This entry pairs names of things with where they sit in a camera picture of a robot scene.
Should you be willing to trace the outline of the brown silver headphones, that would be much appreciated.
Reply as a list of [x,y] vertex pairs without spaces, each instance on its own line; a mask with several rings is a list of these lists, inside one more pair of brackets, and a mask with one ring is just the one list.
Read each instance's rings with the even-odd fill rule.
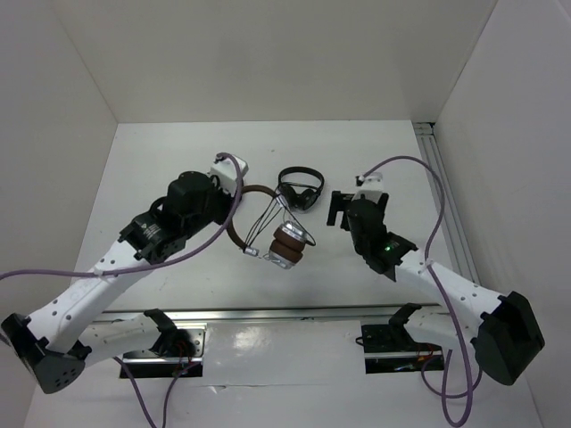
[[[265,185],[246,185],[243,194],[247,193],[263,193],[270,198],[270,202],[254,220],[244,239],[236,231],[234,223],[230,222],[227,228],[229,239],[244,255],[265,259],[283,269],[293,268],[302,260],[304,249],[316,244],[314,238],[297,221],[278,190]],[[282,221],[272,235],[269,249],[261,254],[254,246],[255,241],[278,214],[283,215]]]

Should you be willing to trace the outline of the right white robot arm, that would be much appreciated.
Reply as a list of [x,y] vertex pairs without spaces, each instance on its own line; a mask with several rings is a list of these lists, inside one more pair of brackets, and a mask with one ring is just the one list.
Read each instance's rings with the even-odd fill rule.
[[354,250],[367,266],[394,283],[416,290],[447,309],[436,314],[407,303],[391,320],[389,338],[400,350],[416,342],[458,347],[494,381],[512,385],[545,346],[529,300],[486,289],[428,260],[411,241],[388,231],[384,219],[387,193],[371,199],[334,191],[327,225],[350,233]]

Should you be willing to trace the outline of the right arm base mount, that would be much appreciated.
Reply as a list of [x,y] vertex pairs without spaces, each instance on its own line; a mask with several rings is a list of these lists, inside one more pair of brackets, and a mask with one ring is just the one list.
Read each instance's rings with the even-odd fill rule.
[[427,371],[443,371],[441,347],[411,339],[397,341],[388,324],[363,325],[355,342],[363,349],[367,375],[419,372],[424,364]]

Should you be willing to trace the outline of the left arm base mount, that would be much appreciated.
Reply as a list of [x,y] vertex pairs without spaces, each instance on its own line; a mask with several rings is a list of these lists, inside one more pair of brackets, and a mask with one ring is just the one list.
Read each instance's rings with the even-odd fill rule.
[[203,376],[203,355],[207,336],[205,323],[183,323],[179,329],[186,331],[186,342],[178,340],[164,354],[150,350],[131,351],[121,360],[136,379],[167,379],[185,370],[183,378]]

